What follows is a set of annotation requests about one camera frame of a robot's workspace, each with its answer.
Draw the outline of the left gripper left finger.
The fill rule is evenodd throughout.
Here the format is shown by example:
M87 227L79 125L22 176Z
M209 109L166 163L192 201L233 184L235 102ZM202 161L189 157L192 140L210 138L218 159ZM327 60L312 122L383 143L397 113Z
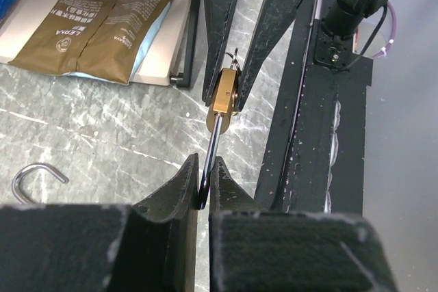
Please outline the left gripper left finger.
M4 204L2 291L193 291L198 155L136 204Z

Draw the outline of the silver key with ring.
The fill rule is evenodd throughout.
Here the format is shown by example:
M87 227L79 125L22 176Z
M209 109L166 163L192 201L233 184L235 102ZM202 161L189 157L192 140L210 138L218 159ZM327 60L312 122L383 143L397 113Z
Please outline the silver key with ring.
M226 52L226 55L228 55L231 58L231 64L230 69L235 70L238 74L241 73L240 63L237 60L237 54L238 54L238 48L236 47L234 52Z

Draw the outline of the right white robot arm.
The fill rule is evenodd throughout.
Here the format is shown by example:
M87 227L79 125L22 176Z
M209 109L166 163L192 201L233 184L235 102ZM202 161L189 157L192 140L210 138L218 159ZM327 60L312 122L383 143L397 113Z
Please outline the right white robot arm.
M373 15L388 0L337 0L335 10L324 19L324 27L331 34L350 36L362 18ZM220 76L231 23L237 0L204 0L207 23L207 63L202 100L206 106L213 102L213 95ZM236 111L244 108L261 65L276 46L287 28L296 18L303 0L263 0L255 30L248 48L244 67L238 82Z

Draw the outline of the small brass padlock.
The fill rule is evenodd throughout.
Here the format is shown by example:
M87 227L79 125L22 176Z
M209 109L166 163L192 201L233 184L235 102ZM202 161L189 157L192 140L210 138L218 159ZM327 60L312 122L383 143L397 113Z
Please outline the small brass padlock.
M62 184L67 184L69 178L55 166L48 163L32 163L20 169L12 179L11 190L21 204L46 204L46 178L51 175Z

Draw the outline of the olive brown snack bag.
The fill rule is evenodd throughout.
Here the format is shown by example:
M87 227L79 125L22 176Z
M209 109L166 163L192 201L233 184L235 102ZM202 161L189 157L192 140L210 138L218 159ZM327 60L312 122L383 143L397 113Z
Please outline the olive brown snack bag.
M58 0L10 64L127 85L172 0Z

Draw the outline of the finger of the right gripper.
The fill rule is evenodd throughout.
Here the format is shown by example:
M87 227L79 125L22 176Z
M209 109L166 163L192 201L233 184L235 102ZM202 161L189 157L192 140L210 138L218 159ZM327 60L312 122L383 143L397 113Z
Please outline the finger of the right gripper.
M267 56L294 22L303 0L263 0L239 82L239 110L243 110Z
M202 100L206 106L212 103L236 5L237 0L204 0L208 50Z

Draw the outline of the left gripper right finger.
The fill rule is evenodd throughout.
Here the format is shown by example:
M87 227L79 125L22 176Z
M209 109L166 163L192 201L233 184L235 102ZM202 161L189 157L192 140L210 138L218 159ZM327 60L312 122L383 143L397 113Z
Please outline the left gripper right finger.
M363 217L267 211L231 177L211 173L211 291L396 291L381 239Z

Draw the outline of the large brass padlock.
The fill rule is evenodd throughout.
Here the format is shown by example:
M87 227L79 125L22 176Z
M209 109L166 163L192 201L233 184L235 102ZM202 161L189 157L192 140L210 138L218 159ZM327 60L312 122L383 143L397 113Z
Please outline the large brass padlock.
M209 146L205 158L203 175L198 189L198 208L204 209L209 188L211 172L214 168L220 136L224 134L230 125L231 116L234 112L234 104L237 98L238 72L232 68L223 68L220 78L215 87L212 103L207 113L206 125L211 133Z

